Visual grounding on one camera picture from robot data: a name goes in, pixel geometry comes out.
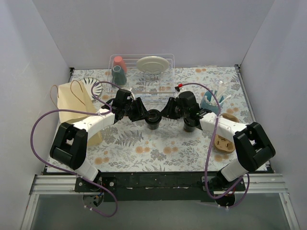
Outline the black cup lid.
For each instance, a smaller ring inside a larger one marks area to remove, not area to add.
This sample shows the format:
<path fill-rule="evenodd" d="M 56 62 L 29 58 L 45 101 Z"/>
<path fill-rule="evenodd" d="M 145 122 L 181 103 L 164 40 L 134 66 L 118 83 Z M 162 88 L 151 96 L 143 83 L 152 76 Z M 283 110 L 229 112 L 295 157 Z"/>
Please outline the black cup lid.
<path fill-rule="evenodd" d="M 145 118 L 145 122 L 150 125 L 155 125 L 160 123 L 162 117 L 160 116 L 160 111 L 156 109 L 148 110 L 149 115 Z"/>

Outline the stack of black cups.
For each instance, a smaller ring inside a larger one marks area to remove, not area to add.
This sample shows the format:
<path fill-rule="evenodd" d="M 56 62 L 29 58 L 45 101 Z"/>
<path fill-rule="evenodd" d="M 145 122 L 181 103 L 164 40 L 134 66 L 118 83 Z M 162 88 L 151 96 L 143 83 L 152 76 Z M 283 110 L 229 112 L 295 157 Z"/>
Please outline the stack of black cups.
<path fill-rule="evenodd" d="M 190 118 L 184 118 L 184 130 L 186 132 L 193 132 L 197 126 L 199 125 L 199 121 Z"/>

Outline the brown paper bag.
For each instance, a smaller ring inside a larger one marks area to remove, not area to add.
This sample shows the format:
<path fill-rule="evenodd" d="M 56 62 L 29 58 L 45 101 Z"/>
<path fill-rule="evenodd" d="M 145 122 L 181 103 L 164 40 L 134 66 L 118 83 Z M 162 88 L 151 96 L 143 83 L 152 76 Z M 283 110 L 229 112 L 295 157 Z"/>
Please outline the brown paper bag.
<path fill-rule="evenodd" d="M 52 89 L 56 87 L 57 89 L 57 104 L 52 99 Z M 53 85 L 50 89 L 50 98 L 53 104 L 58 109 L 69 109 L 69 110 L 76 110 L 82 112 L 90 112 L 96 113 L 96 109 L 90 99 L 90 96 L 81 81 L 73 80 L 70 83 L 65 83 L 62 85 Z M 68 122 L 72 124 L 77 121 L 81 121 L 82 119 L 86 118 L 89 115 L 72 113 L 72 112 L 60 112 L 59 119 L 60 122 Z M 103 138 L 100 133 L 96 133 L 93 135 L 89 141 L 89 146 L 98 145 L 102 142 Z"/>

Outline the brown cardboard cup carriers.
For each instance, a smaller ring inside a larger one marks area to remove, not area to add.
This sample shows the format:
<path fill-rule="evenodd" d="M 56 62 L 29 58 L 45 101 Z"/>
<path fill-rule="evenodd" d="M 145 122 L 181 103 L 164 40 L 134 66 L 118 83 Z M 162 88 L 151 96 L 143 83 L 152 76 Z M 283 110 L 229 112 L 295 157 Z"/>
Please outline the brown cardboard cup carriers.
<path fill-rule="evenodd" d="M 239 119 L 235 117 L 234 115 L 223 113 L 221 114 L 221 116 L 227 120 L 231 120 L 233 122 L 239 123 Z M 216 150 L 226 153 L 226 154 L 230 154 L 235 151 L 234 143 L 219 135 L 215 136 L 214 147 Z"/>

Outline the black coffee cup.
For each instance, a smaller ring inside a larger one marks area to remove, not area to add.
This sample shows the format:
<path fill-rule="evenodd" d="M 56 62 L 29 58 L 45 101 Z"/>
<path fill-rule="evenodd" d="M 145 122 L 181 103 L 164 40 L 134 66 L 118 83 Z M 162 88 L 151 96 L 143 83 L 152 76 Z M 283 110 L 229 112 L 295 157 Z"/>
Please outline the black coffee cup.
<path fill-rule="evenodd" d="M 146 123 L 147 124 L 147 127 L 150 129 L 150 130 L 156 130 L 158 129 L 159 127 L 159 122 L 155 122 L 155 123 Z"/>

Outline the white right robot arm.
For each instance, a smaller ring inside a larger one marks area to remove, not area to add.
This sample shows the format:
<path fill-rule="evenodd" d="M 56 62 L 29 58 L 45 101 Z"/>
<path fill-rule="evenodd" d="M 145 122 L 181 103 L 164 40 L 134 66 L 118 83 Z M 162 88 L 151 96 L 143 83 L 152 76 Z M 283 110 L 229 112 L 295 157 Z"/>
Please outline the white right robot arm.
<path fill-rule="evenodd" d="M 183 118 L 189 127 L 215 131 L 217 135 L 234 143 L 237 158 L 208 182 L 210 188 L 230 189 L 238 177 L 256 171 L 276 154 L 259 123 L 243 124 L 218 117 L 211 110 L 200 108 L 195 95 L 190 91 L 169 98 L 160 114 L 169 119 Z"/>

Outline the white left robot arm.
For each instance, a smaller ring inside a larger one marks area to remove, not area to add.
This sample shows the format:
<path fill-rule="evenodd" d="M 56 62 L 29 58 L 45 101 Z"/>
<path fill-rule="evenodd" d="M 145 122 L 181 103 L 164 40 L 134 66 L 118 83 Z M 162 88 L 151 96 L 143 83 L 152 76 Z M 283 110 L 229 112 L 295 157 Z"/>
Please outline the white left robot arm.
<path fill-rule="evenodd" d="M 72 124 L 60 124 L 50 150 L 50 157 L 85 178 L 85 185 L 90 191 L 98 191 L 102 186 L 102 180 L 97 177 L 99 170 L 86 158 L 88 140 L 125 116 L 135 122 L 148 118 L 150 114 L 140 97 L 134 98 L 130 91 L 119 89 L 116 97 L 94 115 Z"/>

